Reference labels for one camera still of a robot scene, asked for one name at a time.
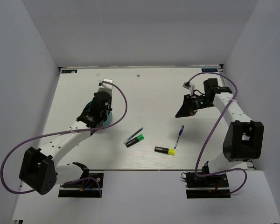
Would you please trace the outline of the blue gel pen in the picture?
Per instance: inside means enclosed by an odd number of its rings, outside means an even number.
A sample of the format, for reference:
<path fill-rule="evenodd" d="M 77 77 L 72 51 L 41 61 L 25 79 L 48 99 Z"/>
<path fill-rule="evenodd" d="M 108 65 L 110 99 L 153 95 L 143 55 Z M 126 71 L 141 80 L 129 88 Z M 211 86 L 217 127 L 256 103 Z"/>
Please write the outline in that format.
<path fill-rule="evenodd" d="M 181 129 L 180 129 L 180 131 L 179 131 L 179 133 L 178 133 L 178 137 L 177 137 L 177 140 L 176 140 L 176 142 L 175 142 L 174 149 L 177 148 L 177 145 L 178 145 L 178 142 L 179 142 L 179 139 L 180 139 L 180 136 L 181 136 L 183 130 L 184 130 L 184 125 L 181 126 Z"/>

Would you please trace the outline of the teal round desk organizer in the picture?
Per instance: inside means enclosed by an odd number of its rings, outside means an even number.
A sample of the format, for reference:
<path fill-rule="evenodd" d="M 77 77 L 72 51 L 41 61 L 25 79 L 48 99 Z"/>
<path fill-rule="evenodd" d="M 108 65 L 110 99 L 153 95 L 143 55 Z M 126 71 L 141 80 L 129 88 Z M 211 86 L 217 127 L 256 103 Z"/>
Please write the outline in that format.
<path fill-rule="evenodd" d="M 92 113 L 92 105 L 93 101 L 90 101 L 83 109 L 83 113 L 87 118 L 90 118 L 90 114 Z M 110 125 L 112 122 L 112 112 L 109 111 L 108 114 L 105 115 L 105 120 L 103 120 L 102 127 Z"/>

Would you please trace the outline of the blue capped pen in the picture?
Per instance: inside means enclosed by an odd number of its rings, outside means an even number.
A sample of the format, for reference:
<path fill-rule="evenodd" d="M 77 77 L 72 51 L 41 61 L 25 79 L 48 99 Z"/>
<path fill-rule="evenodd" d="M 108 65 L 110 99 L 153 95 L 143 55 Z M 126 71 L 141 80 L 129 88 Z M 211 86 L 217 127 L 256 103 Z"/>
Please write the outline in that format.
<path fill-rule="evenodd" d="M 135 133 L 133 133 L 130 137 L 128 137 L 125 141 L 123 141 L 123 144 L 126 144 L 128 141 L 130 141 L 133 137 L 135 137 L 138 133 L 140 133 L 144 128 L 141 127 L 139 130 L 137 130 Z"/>

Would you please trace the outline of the green black highlighter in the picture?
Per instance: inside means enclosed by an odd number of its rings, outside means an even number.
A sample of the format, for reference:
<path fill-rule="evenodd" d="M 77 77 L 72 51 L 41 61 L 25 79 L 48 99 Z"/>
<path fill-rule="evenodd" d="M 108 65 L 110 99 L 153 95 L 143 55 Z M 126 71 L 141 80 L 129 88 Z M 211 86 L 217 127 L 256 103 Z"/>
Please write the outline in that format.
<path fill-rule="evenodd" d="M 135 138 L 129 140 L 129 141 L 125 144 L 125 146 L 126 146 L 126 147 L 131 147 L 131 146 L 135 145 L 136 143 L 138 143 L 138 142 L 140 142 L 140 141 L 142 141 L 142 140 L 144 140 L 144 136 L 143 136 L 142 134 L 140 134 L 140 135 L 138 135 L 137 137 L 135 137 Z"/>

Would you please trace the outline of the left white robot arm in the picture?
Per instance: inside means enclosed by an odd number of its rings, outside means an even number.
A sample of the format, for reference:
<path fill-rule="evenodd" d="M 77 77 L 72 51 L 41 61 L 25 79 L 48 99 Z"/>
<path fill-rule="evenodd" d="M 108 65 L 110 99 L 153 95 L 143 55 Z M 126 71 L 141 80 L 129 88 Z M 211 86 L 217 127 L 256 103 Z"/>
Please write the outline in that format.
<path fill-rule="evenodd" d="M 69 133 L 59 135 L 39 149 L 30 147 L 26 150 L 19 178 L 40 195 L 45 195 L 59 183 L 65 170 L 74 168 L 78 171 L 74 173 L 73 181 L 78 186 L 85 186 L 89 182 L 86 166 L 78 162 L 66 166 L 58 166 L 58 163 L 75 146 L 91 137 L 97 128 L 102 127 L 112 110 L 111 104 L 110 93 L 106 91 L 95 93 L 92 101 L 71 125 Z"/>

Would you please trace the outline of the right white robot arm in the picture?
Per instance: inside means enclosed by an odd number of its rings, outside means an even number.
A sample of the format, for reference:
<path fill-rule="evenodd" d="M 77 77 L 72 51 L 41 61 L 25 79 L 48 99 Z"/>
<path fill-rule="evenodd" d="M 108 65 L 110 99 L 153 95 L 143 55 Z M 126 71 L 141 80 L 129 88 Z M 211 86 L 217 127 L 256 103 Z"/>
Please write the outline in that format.
<path fill-rule="evenodd" d="M 195 86 L 185 82 L 183 87 L 190 91 L 184 95 L 183 104 L 176 118 L 196 115 L 200 109 L 215 107 L 220 116 L 203 144 L 206 147 L 220 120 L 224 119 L 228 131 L 223 141 L 222 152 L 214 159 L 205 163 L 200 173 L 202 182 L 212 186 L 218 181 L 218 174 L 232 171 L 235 166 L 261 156 L 264 125 L 247 116 L 235 100 L 236 94 L 229 87 L 218 85 L 217 79 L 209 78 L 203 83 L 204 94 L 194 94 Z"/>

